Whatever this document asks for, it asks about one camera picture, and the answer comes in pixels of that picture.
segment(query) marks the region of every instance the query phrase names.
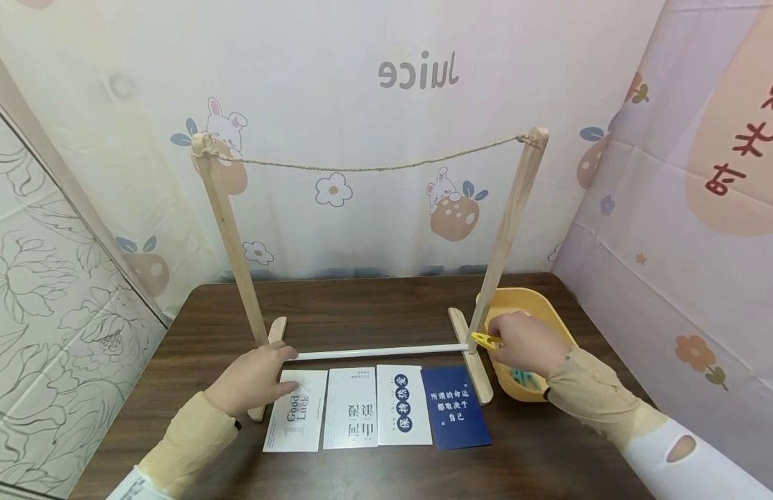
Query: clothespin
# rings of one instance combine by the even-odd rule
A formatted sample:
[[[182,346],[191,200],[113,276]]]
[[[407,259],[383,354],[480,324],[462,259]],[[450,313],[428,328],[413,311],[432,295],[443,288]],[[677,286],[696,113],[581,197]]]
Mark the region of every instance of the clothespin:
[[[489,349],[490,351],[495,351],[497,345],[503,343],[502,338],[495,337],[494,335],[486,335],[486,333],[472,332],[471,336],[472,340],[474,340],[478,346]]]
[[[525,388],[527,388],[528,383],[532,383],[537,390],[541,390],[539,381],[535,379],[532,373],[523,372],[521,369],[513,369],[511,370],[511,378],[522,384]]]

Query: beige sleeve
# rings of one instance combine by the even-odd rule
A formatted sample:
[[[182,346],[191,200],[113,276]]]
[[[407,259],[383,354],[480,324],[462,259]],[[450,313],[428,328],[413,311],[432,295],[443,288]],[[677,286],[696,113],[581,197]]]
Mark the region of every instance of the beige sleeve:
[[[653,406],[625,389],[606,363],[574,348],[547,379],[548,399],[622,451],[631,438],[648,435],[667,421]]]
[[[178,410],[163,439],[139,463],[156,489],[179,498],[197,474],[237,436],[235,420],[202,392]]]

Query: wooden drying rack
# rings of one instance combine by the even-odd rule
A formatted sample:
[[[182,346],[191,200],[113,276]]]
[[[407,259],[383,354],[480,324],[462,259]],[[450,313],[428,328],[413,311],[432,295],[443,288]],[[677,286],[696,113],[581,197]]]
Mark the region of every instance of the wooden drying rack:
[[[478,395],[478,401],[481,402],[481,405],[492,401],[494,390],[486,375],[481,357],[476,351],[477,345],[470,337],[470,333],[484,330],[484,321],[492,304],[497,285],[500,283],[503,268],[506,266],[508,253],[511,251],[511,244],[520,224],[525,204],[527,204],[535,175],[537,175],[539,170],[539,164],[545,154],[549,135],[547,128],[533,127],[525,137],[528,140],[524,142],[522,148],[522,156],[517,165],[517,172],[514,174],[511,191],[506,202],[506,209],[503,211],[500,228],[497,230],[497,240],[495,241],[494,248],[492,248],[492,257],[486,268],[486,275],[481,285],[481,293],[476,301],[475,312],[472,314],[469,326],[467,326],[463,312],[454,307],[448,309],[448,316],[450,316],[450,322],[453,324],[453,330],[456,333],[456,338],[458,338],[458,343],[439,346],[408,346],[303,353],[295,361],[459,351],[464,356],[464,362],[469,370],[472,385],[474,385]],[[219,228],[219,234],[222,236],[225,251],[228,253],[228,261],[231,264],[233,277],[239,288],[244,312],[250,323],[250,330],[253,331],[253,336],[256,339],[256,346],[265,346],[270,342],[283,340],[286,330],[286,316],[277,317],[272,322],[269,328],[269,335],[267,335],[264,318],[261,317],[261,309],[258,305],[258,298],[256,298],[256,289],[253,286],[250,269],[244,258],[239,228],[237,222],[235,222],[228,193],[224,189],[222,179],[219,178],[219,169],[223,168],[223,165],[219,163],[217,154],[211,153],[212,143],[213,137],[211,137],[210,133],[196,133],[196,135],[192,136],[192,155],[195,157],[203,184],[206,185],[208,200],[211,203],[214,218],[217,220],[217,227]],[[264,418],[264,407],[254,408],[248,411],[248,414],[250,418],[260,422]]]

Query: twine rope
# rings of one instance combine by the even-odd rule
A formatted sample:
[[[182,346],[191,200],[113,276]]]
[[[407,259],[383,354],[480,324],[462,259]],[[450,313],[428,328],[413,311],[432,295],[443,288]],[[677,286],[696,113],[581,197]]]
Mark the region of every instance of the twine rope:
[[[427,163],[444,162],[445,160],[449,160],[459,156],[464,156],[465,154],[476,153],[477,151],[484,151],[484,149],[501,146],[503,144],[506,144],[512,141],[523,142],[525,144],[528,144],[530,147],[539,147],[537,143],[535,143],[535,137],[525,135],[523,133],[523,135],[514,135],[512,137],[502,139],[500,141],[485,144],[484,146],[474,147],[471,149],[464,149],[464,151],[445,154],[444,156],[440,156],[437,158],[429,158],[427,160],[422,160],[419,162],[403,163],[400,165],[393,165],[392,167],[340,169],[340,168],[330,168],[330,167],[313,167],[313,165],[303,165],[301,163],[266,162],[264,160],[256,160],[254,158],[229,158],[224,154],[220,154],[216,149],[213,148],[214,137],[210,135],[207,137],[210,138],[210,141],[208,141],[208,145],[203,147],[200,153],[192,153],[193,156],[198,158],[202,158],[204,156],[213,156],[218,159],[221,159],[224,162],[255,163],[256,165],[270,165],[270,167],[285,167],[285,168],[300,169],[300,170],[313,170],[314,172],[391,172],[391,170],[414,168],[414,167],[419,167],[420,165],[425,165]]]

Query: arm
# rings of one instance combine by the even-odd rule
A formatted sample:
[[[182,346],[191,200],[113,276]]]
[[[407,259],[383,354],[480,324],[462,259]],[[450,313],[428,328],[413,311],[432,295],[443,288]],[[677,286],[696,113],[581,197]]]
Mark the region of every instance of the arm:
[[[631,394],[592,354],[571,349],[537,317],[495,317],[497,362],[547,379],[548,399],[622,453],[658,500],[773,500],[773,493],[709,443]]]
[[[201,470],[237,435],[234,415],[269,404],[297,389],[277,383],[278,372],[297,352],[284,342],[242,354],[205,392],[172,418],[164,438],[120,483],[108,500],[180,498]]]

